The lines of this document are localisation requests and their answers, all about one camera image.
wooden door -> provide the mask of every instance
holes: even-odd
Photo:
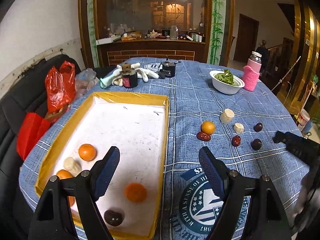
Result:
[[[245,63],[248,62],[248,58],[251,56],[252,51],[256,50],[258,29],[258,21],[240,14],[238,38],[233,60]]]

white wall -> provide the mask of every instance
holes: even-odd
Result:
[[[259,22],[256,48],[262,40],[267,42],[270,48],[283,43],[283,38],[293,40],[292,28],[277,3],[294,4],[294,0],[236,0],[233,41],[230,60],[233,60],[239,27],[239,15],[243,14]]]
[[[0,23],[0,81],[45,50],[80,39],[77,4],[77,0],[15,0]],[[79,48],[73,57],[84,68]]]

black leather sofa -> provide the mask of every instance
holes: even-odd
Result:
[[[77,62],[67,55],[42,60],[0,100],[0,239],[28,239],[33,211],[18,184],[23,161],[16,151],[17,135],[26,113],[42,117],[47,113],[44,79],[53,66],[60,67],[65,60],[75,64],[76,73],[80,72]]]

yellow tape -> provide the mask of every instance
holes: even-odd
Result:
[[[167,138],[168,138],[168,127],[169,127],[169,100],[167,96],[153,95],[153,94],[141,94],[141,93],[129,93],[129,92],[95,92],[92,93],[78,108],[78,110],[70,117],[61,132],[57,135],[52,146],[47,152],[39,170],[39,176],[35,184],[36,193],[41,196],[51,174],[52,170],[56,165],[57,159],[59,158],[63,148],[67,144],[69,138],[75,131],[79,122],[83,119],[84,115],[91,108],[94,97],[102,98],[109,103],[125,103],[125,104],[136,104],[136,105],[151,105],[151,106],[165,106],[165,134],[162,147],[162,156],[160,159],[160,170],[159,170],[159,183],[158,183],[158,195],[156,199],[156,206],[153,225],[147,236],[133,235],[129,233],[123,233],[116,230],[110,230],[111,235],[118,239],[131,239],[131,240],[151,240],[156,231],[157,218],[160,210],[160,201],[163,185],[163,166],[165,153],[167,149]],[[72,214],[75,225],[83,227],[81,224],[80,217],[77,214]]]

wooden counter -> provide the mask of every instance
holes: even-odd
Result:
[[[104,67],[121,64],[132,57],[157,57],[207,62],[205,43],[170,39],[116,41],[98,46]]]

